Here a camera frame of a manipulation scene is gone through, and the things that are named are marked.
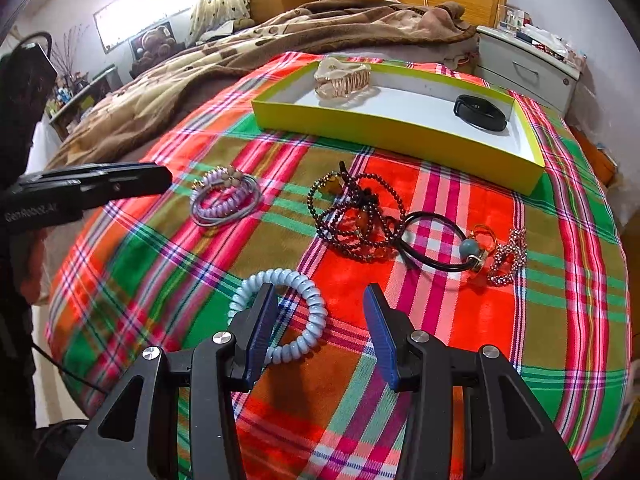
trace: brown beaded bracelet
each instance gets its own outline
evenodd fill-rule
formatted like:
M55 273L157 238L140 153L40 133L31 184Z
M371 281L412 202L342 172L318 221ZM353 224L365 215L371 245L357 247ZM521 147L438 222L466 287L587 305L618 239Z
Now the brown beaded bracelet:
M319 213L314 207L314 194L317 190L326 189L330 186L333 186L335 191L336 186L339 186L339 184L336 184L338 177L344 182L344 187L340 187L338 192L334 192L338 200L335 200L334 204ZM398 225L402 225L406 211L396 190L375 173L349 175L343 161L340 161L339 172L327 173L324 177L314 182L306 197L306 206L316 222L316 231L322 240L356 261L372 262L374 259L388 257L388 250L385 249L394 245L401 235L401 231L397 228L391 230L387 222L383 221L378 196L372 193L369 187L365 189L360 187L360 180L362 179L375 180L391 194L398 204L400 213ZM338 224L349 209L357 209L359 211L356 218L356 227L353 230L341 229ZM382 228L384 240L375 241L369 239L376 224Z

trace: brown blanket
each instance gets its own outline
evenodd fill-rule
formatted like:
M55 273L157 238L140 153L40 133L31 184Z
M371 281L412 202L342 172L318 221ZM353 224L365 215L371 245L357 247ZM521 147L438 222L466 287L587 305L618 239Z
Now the brown blanket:
M76 127L49 168L114 162L160 135L194 88L240 77L293 50L324 54L389 44L455 43L476 33L464 7L449 2L414 7L386 0L325 0L305 4L230 36L185 50L109 94Z

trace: checkered cloth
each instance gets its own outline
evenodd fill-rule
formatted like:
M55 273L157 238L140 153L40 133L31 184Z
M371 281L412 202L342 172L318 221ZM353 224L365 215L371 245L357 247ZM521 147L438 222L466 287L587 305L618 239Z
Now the checkered cloth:
M584 477L593 476L609 456L626 385L626 270L602 188L566 125L514 94L546 163L529 197L369 146L261 131L251 99L317 59L283 54L158 141L146 160L169 167L170 190L98 211L54 281L47 328L54 357L109 390L146 346L192 348L226 328L228 303L242 279L271 267L297 269L321 289L330 321L317 351L269 366L251 394L234 396L247 475L392 478L408 394L391 392L376 369L362 293L378 282L392 307L447 345L499 347L555 422ZM439 65L394 64L486 85ZM495 288L486 286L483 273L408 272L400 258L361 264L328 250L316 237L305 198L313 181L340 160L352 173L383 175L408 210L444 214L466 232L488 224L505 241L512 227L526 228L526 270L514 285ZM208 234L189 218L191 183L227 164L257 176L264 197L248 218ZM394 213L388 194L381 193L381 202ZM415 226L411 236L431 257L457 257L453 234L436 224ZM276 340L298 336L307 314L297 295L281 298ZM79 405L95 413L101 394L65 380ZM460 478L460 391L454 398L452 477ZM186 467L187 420L188 391L180 398L178 442Z

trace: window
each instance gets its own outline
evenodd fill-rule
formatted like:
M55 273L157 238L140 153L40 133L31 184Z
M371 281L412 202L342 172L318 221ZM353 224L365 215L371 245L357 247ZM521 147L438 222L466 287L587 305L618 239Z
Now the window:
M150 25L191 9L195 0L116 0L94 14L105 52Z

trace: blue round bead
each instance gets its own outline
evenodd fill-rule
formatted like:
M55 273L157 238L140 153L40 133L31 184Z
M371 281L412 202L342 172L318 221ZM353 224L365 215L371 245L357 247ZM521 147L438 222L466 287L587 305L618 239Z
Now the blue round bead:
M466 262L471 255L480 256L480 245L473 238L467 238L460 244L460 259Z

